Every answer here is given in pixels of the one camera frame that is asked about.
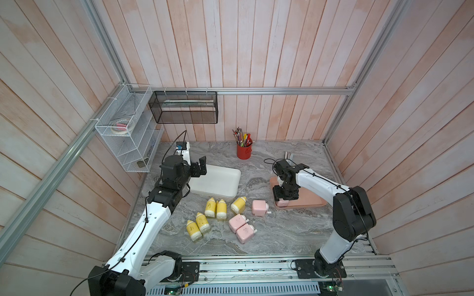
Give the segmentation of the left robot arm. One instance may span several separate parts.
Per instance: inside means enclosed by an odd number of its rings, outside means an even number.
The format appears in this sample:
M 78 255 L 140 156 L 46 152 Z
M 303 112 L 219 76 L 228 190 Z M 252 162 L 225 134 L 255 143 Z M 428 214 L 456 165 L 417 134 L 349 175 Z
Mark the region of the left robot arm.
M 139 222 L 118 251 L 104 266 L 95 266 L 86 281 L 92 296 L 144 296 L 159 282 L 181 277 L 179 254 L 163 252 L 142 264 L 160 229 L 178 203 L 186 197 L 190 179 L 207 173 L 206 158 L 190 163 L 182 155 L 169 155 L 161 165 L 161 176 L 146 198 Z

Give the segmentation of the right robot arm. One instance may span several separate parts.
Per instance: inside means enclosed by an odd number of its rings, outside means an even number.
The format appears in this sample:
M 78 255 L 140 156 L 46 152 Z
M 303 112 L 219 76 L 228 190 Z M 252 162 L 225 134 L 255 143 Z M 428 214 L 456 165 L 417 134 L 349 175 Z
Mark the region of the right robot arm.
M 314 255 L 310 277 L 327 278 L 342 267 L 342 259 L 352 246 L 376 226 L 376 217 L 366 191 L 329 180 L 305 164 L 295 164 L 289 159 L 272 163 L 277 176 L 273 186 L 275 205 L 284 208 L 300 200 L 299 192 L 306 189 L 325 200 L 333 209 L 333 232 Z

